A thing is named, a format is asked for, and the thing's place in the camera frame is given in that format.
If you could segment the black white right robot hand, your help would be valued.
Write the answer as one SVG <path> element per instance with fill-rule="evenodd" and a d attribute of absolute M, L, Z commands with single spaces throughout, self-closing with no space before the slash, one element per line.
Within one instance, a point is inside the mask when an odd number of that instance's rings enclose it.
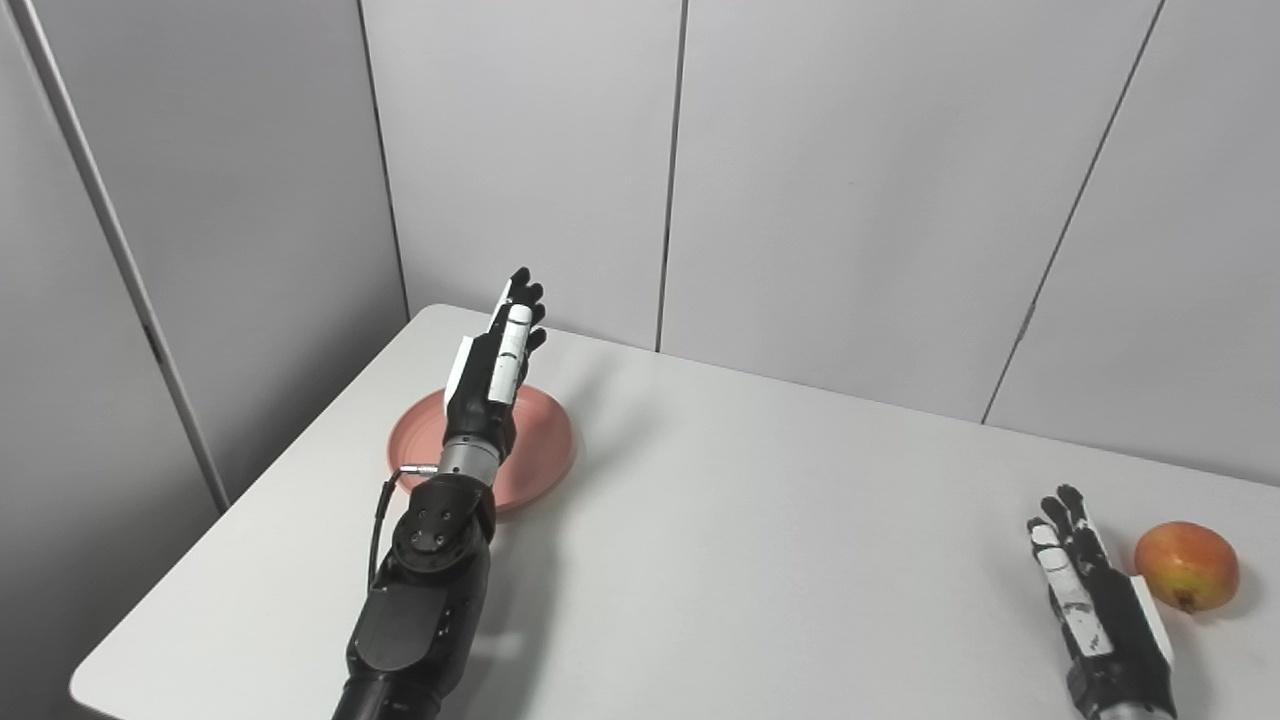
<path fill-rule="evenodd" d="M 1116 569 L 1082 492 L 1060 486 L 1027 523 L 1030 551 L 1070 665 L 1083 719 L 1175 719 L 1174 652 L 1147 582 Z"/>

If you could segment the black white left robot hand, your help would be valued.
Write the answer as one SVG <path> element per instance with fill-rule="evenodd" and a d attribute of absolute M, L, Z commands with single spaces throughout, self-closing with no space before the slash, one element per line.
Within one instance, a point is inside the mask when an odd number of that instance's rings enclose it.
<path fill-rule="evenodd" d="M 511 455 L 516 395 L 531 355 L 547 341 L 543 295 L 543 286 L 521 266 L 506 282 L 488 328 L 462 338 L 445 383 L 444 439 L 474 436 L 490 445 L 502 462 Z"/>

